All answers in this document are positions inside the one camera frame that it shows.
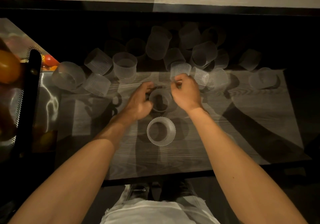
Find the dark floor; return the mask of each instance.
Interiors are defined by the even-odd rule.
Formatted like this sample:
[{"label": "dark floor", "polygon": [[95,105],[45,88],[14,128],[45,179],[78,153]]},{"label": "dark floor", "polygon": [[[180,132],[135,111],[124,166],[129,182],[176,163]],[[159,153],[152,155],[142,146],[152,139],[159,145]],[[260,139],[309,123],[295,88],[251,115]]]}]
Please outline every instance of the dark floor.
[{"label": "dark floor", "polygon": [[[274,171],[271,176],[297,206],[309,224],[320,223],[320,182],[306,184],[304,181],[305,172],[302,168]],[[221,224],[240,223],[215,177],[193,178],[190,181],[195,192],[206,201],[212,214]],[[123,189],[124,186],[101,189],[82,224],[99,224],[106,209],[111,208],[117,202]]]}]

